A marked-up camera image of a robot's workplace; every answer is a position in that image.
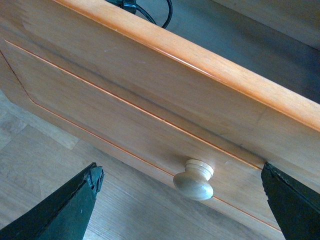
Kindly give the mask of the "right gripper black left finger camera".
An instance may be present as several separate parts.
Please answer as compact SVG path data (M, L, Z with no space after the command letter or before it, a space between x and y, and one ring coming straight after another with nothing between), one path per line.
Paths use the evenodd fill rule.
M91 163L30 211L0 231L2 240L83 239L104 171Z

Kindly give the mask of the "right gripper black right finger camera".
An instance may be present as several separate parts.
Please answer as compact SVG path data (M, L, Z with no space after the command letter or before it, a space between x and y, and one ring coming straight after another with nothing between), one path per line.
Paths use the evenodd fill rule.
M268 205L286 240L320 238L320 194L266 162L261 172Z

